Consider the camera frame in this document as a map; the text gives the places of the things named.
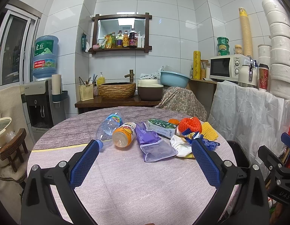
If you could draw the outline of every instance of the microwave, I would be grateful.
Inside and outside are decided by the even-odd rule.
[[[238,82],[242,65],[249,65],[250,59],[242,54],[211,58],[210,78]]]

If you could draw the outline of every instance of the wooden mirror frame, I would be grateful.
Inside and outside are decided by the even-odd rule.
[[[105,48],[105,49],[93,50],[92,46],[97,44],[98,21],[99,20],[109,20],[109,19],[121,19],[121,18],[145,19],[144,48],[121,47],[121,48]],[[92,41],[92,46],[89,49],[89,52],[92,52],[92,54],[96,54],[96,52],[110,52],[110,51],[144,51],[144,52],[148,53],[149,50],[152,50],[152,46],[149,45],[149,19],[152,19],[152,15],[149,15],[149,13],[145,13],[145,14],[114,14],[114,15],[103,15],[103,16],[96,14],[95,17],[92,18],[92,20],[94,21],[93,41]]]

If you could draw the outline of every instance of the red paper cup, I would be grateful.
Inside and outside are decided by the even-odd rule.
[[[266,64],[259,65],[259,90],[267,91],[269,67]]]

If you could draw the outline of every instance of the orange juice bottle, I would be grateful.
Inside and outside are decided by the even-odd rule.
[[[135,123],[125,123],[113,132],[112,141],[117,147],[127,147],[136,136]]]

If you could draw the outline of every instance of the white plastic sheet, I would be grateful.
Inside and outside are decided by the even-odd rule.
[[[241,144],[251,164],[258,164],[266,178],[269,171],[258,149],[265,145],[276,156],[281,154],[281,134],[290,126],[290,101],[224,81],[217,84],[208,122],[226,140]]]

